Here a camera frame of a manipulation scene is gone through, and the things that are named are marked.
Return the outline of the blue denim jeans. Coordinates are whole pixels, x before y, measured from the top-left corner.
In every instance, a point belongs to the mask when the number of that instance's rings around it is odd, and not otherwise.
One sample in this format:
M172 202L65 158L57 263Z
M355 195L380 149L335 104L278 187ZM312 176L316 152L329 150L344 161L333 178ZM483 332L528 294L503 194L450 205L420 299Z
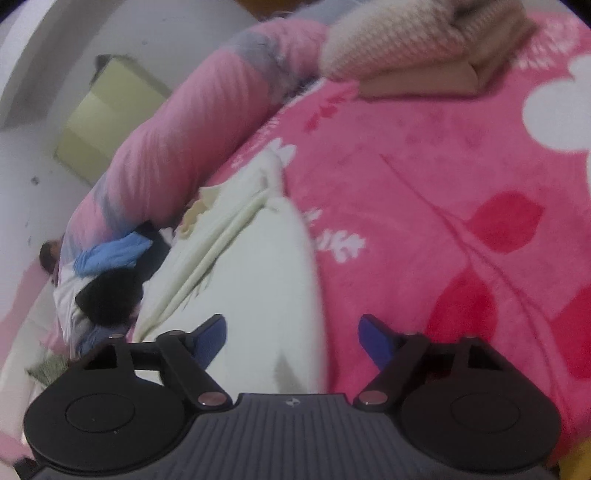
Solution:
M116 328L108 328L95 325L79 341L76 347L77 357L82 357L91 351L96 345L118 334Z

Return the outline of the pink floral bed blanket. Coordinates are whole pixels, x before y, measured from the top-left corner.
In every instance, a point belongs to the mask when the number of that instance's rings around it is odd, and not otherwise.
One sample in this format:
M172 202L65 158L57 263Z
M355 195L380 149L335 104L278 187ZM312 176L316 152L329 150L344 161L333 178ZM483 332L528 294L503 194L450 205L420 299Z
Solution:
M590 436L590 31L528 17L536 31L478 96L365 99L318 66L155 228L173 246L201 188L270 148L315 246L325 392L355 396L374 374L365 314L435 342L478 337L554 402L562 456Z

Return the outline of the white shirt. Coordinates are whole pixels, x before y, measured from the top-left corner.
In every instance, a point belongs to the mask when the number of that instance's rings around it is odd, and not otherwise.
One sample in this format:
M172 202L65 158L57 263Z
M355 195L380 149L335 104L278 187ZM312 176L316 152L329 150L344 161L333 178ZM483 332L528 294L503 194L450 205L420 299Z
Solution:
M71 358L78 356L78 345L91 329L91 322L76 304L75 298L92 280L93 277L77 276L74 262L70 262L61 267L53 292L61 336Z

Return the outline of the white fleece garment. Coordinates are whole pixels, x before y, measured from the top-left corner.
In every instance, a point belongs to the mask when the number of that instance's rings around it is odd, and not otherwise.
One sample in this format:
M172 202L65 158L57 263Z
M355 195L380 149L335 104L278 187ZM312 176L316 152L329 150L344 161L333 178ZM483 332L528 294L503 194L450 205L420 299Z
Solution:
M215 314L225 319L226 340L206 371L232 398L325 392L315 246L270 148L201 188L193 225L145 287L132 339L190 332Z

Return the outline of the folded beige knit sweater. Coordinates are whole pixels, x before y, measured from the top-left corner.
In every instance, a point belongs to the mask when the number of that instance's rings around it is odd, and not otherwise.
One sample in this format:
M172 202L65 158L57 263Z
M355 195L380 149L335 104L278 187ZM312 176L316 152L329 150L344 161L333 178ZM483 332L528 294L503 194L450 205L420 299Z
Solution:
M332 25L318 66L365 99L478 96L536 29L519 1L369 1Z

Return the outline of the pink grey rolled duvet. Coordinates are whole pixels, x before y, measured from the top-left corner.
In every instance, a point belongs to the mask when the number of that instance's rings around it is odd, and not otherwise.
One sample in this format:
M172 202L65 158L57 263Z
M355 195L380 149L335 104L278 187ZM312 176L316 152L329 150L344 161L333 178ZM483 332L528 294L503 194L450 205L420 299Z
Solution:
M149 221L171 225L202 184L318 73L328 28L274 19L209 55L121 144L71 216L61 264Z

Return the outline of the black garment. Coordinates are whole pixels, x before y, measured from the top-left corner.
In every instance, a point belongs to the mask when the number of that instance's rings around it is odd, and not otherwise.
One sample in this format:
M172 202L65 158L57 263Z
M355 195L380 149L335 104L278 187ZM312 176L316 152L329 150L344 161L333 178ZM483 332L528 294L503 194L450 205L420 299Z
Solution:
M128 322L143 296L143 284L161 267L170 246L150 223L134 231L153 241L132 268L107 270L93 277L76 296L76 304L94 325L114 327Z

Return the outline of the blue shirt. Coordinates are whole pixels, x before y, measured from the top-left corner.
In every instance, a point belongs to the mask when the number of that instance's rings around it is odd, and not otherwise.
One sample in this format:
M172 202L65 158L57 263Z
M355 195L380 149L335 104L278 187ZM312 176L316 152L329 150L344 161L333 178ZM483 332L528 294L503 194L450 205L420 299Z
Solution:
M97 276L107 270L132 268L153 241L132 232L129 235L81 252L73 264L79 277Z

